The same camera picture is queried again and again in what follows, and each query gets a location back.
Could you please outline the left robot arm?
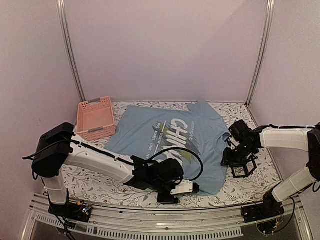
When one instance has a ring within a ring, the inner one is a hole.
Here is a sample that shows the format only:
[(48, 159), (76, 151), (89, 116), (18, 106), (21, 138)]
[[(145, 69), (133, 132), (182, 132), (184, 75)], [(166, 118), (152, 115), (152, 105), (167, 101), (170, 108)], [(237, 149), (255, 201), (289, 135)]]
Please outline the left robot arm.
[(170, 195), (184, 181), (183, 168), (176, 159), (157, 162), (110, 152), (84, 140), (73, 128), (65, 122), (51, 129), (40, 137), (36, 152), (23, 157), (32, 161), (32, 172), (42, 178), (50, 201), (63, 217), (70, 217), (75, 211), (67, 200), (69, 194), (61, 170), (64, 165), (87, 169), (123, 185), (160, 194)]

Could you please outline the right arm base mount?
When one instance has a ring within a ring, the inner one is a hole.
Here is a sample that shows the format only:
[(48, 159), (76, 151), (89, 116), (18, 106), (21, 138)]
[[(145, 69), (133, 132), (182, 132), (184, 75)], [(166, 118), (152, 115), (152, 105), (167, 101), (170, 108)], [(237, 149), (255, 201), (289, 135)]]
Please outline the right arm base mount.
[(273, 198), (266, 198), (262, 203), (243, 206), (240, 212), (244, 222), (251, 223), (281, 216), (285, 210), (281, 202), (277, 202)]

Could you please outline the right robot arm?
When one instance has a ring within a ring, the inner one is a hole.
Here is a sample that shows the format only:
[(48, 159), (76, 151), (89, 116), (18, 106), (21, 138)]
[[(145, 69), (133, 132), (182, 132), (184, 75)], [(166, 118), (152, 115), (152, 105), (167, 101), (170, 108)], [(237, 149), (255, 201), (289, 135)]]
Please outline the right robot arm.
[(305, 167), (292, 174), (263, 196), (258, 213), (269, 218), (278, 206), (292, 195), (301, 192), (320, 180), (320, 126), (262, 125), (251, 129), (243, 120), (236, 121), (229, 131), (238, 145), (223, 151), (222, 166), (242, 168), (244, 177), (252, 174), (247, 164), (254, 163), (263, 148), (284, 148), (308, 153)]

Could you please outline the light blue printed t-shirt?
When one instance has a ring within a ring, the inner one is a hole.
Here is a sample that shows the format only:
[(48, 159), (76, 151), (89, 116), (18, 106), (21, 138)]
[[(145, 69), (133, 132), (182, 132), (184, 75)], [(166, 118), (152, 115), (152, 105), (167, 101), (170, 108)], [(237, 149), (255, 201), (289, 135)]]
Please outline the light blue printed t-shirt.
[(184, 177), (199, 184), (200, 194), (216, 195), (227, 177), (221, 162), (230, 132), (223, 117), (207, 102), (189, 103), (187, 108), (128, 106), (104, 148), (145, 160), (165, 151), (157, 161), (178, 160)]

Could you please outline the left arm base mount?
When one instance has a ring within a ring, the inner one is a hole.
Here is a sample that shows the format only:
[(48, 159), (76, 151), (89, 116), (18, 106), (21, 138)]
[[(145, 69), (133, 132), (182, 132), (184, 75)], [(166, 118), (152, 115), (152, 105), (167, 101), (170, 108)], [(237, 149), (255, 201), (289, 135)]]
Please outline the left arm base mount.
[(63, 219), (88, 223), (91, 217), (92, 206), (85, 204), (83, 201), (78, 203), (67, 201), (64, 205), (54, 204), (49, 201), (48, 212)]

